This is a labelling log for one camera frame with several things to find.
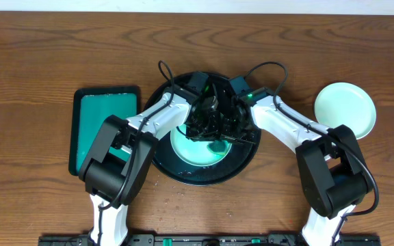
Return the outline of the mint green plate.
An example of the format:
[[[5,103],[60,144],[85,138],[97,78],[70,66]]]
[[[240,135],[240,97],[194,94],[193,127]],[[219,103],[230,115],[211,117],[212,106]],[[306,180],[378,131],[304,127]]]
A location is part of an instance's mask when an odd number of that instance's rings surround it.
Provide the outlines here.
[[[366,137],[376,124],[376,106],[370,95],[357,85],[337,82],[324,87],[314,103],[320,124],[336,128],[344,124],[357,139]]]
[[[186,125],[180,125],[170,132],[170,142],[174,152],[182,161],[196,167],[208,167],[219,163],[224,159],[232,148],[232,144],[228,143],[228,152],[224,156],[212,154],[207,145],[213,141],[192,141],[188,139],[184,133]]]

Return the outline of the green scrubbing sponge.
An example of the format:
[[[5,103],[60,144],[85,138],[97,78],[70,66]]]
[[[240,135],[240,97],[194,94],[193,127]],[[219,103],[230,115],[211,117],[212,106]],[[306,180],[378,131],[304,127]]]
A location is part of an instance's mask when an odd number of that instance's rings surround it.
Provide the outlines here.
[[[224,156],[228,152],[228,143],[225,141],[214,141],[207,145],[207,149],[212,153],[219,156]]]

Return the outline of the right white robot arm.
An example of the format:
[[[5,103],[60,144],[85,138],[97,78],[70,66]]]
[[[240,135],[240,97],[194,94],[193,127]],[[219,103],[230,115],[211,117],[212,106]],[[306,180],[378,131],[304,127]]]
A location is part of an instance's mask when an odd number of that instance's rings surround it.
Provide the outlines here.
[[[302,190],[311,206],[301,231],[307,245],[336,245],[343,224],[357,216],[355,206],[378,186],[368,170],[352,130],[318,124],[286,104],[275,92],[253,90],[243,77],[228,81],[236,106],[233,128],[261,129],[292,150]]]

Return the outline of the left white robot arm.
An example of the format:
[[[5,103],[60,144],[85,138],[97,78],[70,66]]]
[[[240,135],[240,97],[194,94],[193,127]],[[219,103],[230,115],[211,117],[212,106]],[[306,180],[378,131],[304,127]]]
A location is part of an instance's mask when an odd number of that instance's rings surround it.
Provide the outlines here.
[[[103,121],[78,171],[96,206],[93,245],[125,241],[128,206],[142,188],[159,141],[176,127],[191,124],[210,87],[203,72],[190,74],[185,83],[171,79],[147,110],[125,120],[110,115]]]

